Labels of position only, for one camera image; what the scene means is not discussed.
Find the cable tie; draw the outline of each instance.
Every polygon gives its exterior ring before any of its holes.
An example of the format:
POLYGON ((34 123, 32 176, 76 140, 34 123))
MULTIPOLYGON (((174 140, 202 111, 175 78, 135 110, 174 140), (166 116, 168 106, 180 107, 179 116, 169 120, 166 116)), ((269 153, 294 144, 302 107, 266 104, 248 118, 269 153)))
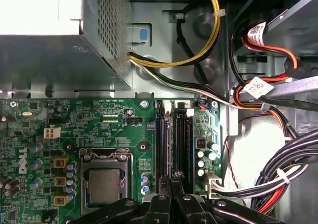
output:
POLYGON ((267 180, 268 182, 272 181, 272 179, 270 177, 268 177, 267 175, 265 175, 265 173, 263 173, 263 171, 261 171, 259 173, 265 180, 267 180))
POLYGON ((262 112, 268 112, 269 109, 270 109, 270 104, 268 104, 268 103, 263 103, 263 104, 262 104, 262 107, 260 108, 260 111, 262 111, 262 112))
POLYGON ((213 16, 216 16, 216 17, 223 17, 225 15, 226 15, 225 9, 220 9, 217 12, 213 13, 213 16))
POLYGON ((276 170, 276 172, 277 172, 277 175, 278 175, 279 177, 281 177, 282 179, 285 180, 285 183, 290 184, 290 181, 289 181, 289 179, 288 179, 286 173, 285 173, 283 170, 281 170, 280 168, 278 168, 278 169, 276 170))

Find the motherboard connector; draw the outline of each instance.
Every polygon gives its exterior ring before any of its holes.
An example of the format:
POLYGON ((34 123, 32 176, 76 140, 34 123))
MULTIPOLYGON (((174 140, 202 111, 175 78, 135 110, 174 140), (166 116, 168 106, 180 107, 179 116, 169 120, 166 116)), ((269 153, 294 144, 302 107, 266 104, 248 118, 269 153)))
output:
POLYGON ((208 199, 213 199, 213 197, 215 197, 215 195, 217 195, 213 190, 212 182, 221 183, 222 179, 219 178, 213 172, 206 172, 204 175, 204 188, 205 188, 205 192, 208 196, 208 199))
POLYGON ((61 127, 44 128, 43 136, 45 139, 55 139, 61 136, 61 127))

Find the barcode label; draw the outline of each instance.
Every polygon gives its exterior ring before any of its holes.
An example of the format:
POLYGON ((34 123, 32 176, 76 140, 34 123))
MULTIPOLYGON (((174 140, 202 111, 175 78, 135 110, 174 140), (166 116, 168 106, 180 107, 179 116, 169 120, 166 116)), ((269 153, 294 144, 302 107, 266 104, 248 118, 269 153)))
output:
POLYGON ((244 87, 244 90, 256 99, 259 99, 261 96, 266 95, 273 89, 274 87, 272 85, 263 81, 259 77, 254 77, 253 80, 244 87))
POLYGON ((266 22, 263 22, 249 30, 247 36, 253 44, 264 45, 263 33, 265 26, 266 22))

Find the ram slot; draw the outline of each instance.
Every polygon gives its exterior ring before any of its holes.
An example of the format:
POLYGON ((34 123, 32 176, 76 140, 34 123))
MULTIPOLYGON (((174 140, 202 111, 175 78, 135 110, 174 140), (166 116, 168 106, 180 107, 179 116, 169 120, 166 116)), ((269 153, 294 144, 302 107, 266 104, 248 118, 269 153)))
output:
POLYGON ((161 176, 169 176, 169 130, 170 125, 165 117, 164 109, 157 102, 156 113, 156 192, 159 192, 159 181, 161 176))

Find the black capacitor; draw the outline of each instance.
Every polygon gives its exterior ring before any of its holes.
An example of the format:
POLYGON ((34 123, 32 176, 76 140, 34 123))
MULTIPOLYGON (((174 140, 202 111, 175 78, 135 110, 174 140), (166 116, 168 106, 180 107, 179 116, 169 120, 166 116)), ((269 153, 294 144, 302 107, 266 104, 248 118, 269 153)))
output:
POLYGON ((10 131, 9 132, 9 136, 11 138, 14 138, 14 137, 22 137, 23 136, 23 131, 10 131))
POLYGON ((13 123, 16 122, 15 116, 0 116, 0 122, 13 123))

